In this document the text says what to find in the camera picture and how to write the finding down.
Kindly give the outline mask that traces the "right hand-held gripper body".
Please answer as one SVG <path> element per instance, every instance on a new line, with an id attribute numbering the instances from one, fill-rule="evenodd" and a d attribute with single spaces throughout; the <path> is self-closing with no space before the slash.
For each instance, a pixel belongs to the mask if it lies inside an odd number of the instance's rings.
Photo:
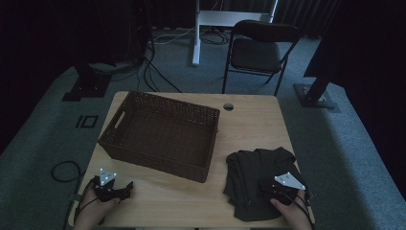
<path id="1" fill-rule="evenodd" d="M 261 182 L 261 193 L 269 198 L 275 198 L 284 205 L 290 205 L 299 191 L 305 191 L 306 185 L 291 172 L 275 175 L 272 179 Z"/>

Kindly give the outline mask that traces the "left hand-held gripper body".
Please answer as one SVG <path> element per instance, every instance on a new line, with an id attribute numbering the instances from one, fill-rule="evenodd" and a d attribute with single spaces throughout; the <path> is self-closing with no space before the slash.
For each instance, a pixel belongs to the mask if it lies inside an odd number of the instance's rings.
<path id="1" fill-rule="evenodd" d="M 121 194 L 127 192 L 124 188 L 118 190 L 114 189 L 116 176 L 117 174 L 115 172 L 100 168 L 99 174 L 92 179 L 94 191 L 100 201 L 106 202 L 114 198 L 121 200 Z"/>

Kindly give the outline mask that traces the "dark cloth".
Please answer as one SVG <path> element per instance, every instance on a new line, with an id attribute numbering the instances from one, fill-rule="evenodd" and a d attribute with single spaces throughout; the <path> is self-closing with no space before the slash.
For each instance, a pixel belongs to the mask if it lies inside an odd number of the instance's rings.
<path id="1" fill-rule="evenodd" d="M 239 150 L 226 157 L 227 176 L 223 193 L 235 207 L 234 217 L 242 221 L 278 218 L 281 213 L 271 198 L 289 205 L 291 201 L 279 191 L 283 185 L 276 176 L 291 173 L 305 185 L 296 165 L 296 157 L 287 149 Z"/>

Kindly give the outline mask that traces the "brown wicker basket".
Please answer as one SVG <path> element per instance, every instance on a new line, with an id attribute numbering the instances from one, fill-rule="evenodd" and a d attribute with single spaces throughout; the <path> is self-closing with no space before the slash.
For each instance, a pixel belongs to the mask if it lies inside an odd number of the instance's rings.
<path id="1" fill-rule="evenodd" d="M 99 144 L 116 160 L 207 180 L 220 111 L 142 92 L 130 92 Z"/>

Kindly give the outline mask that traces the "person's left hand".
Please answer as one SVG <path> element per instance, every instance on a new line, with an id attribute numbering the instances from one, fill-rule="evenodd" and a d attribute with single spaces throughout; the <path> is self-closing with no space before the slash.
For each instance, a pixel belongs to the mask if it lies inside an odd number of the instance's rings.
<path id="1" fill-rule="evenodd" d="M 84 207 L 79 208 L 74 230 L 93 230 L 120 202 L 118 198 L 102 202 L 97 198 L 93 188 L 88 189 L 83 199 Z"/>

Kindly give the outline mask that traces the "person's right hand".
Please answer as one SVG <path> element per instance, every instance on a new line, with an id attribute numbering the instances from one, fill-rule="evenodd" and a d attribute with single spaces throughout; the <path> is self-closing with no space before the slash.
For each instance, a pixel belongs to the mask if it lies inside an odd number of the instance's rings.
<path id="1" fill-rule="evenodd" d="M 293 230 L 313 230 L 311 220 L 307 217 L 306 205 L 304 203 L 305 192 L 299 190 L 295 201 L 286 206 L 275 198 L 270 203 L 283 215 L 285 221 Z"/>

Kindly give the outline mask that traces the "black metal stand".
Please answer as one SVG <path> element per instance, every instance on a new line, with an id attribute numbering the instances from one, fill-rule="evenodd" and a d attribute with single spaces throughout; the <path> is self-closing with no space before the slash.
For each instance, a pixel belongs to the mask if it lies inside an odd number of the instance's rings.
<path id="1" fill-rule="evenodd" d="M 330 113 L 340 113 L 339 105 L 327 92 L 329 79 L 316 78 L 312 84 L 295 83 L 293 85 L 300 104 L 307 108 L 324 108 Z"/>
<path id="2" fill-rule="evenodd" d="M 82 98 L 102 98 L 111 80 L 111 75 L 98 73 L 87 63 L 74 65 L 78 78 L 70 92 L 64 94 L 64 102 L 79 102 Z"/>

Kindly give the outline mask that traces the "black folding chair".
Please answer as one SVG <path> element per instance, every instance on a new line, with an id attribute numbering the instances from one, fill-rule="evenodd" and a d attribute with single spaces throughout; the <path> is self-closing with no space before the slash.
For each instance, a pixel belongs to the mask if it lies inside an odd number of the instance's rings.
<path id="1" fill-rule="evenodd" d="M 289 24 L 241 20 L 232 28 L 223 75 L 225 93 L 230 72 L 265 76 L 266 83 L 278 74 L 277 95 L 288 58 L 301 38 L 300 30 Z"/>

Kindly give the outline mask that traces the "white metal desk frame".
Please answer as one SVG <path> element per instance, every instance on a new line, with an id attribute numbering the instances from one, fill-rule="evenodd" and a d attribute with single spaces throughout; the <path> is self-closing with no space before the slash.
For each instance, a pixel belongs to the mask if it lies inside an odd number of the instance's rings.
<path id="1" fill-rule="evenodd" d="M 258 20 L 272 23 L 279 0 L 269 0 L 269 12 L 243 12 L 243 11 L 204 11 L 200 9 L 200 0 L 195 0 L 195 24 L 194 24 L 194 46 L 192 54 L 192 65 L 200 63 L 201 51 L 201 26 L 233 27 L 237 22 L 244 19 Z"/>

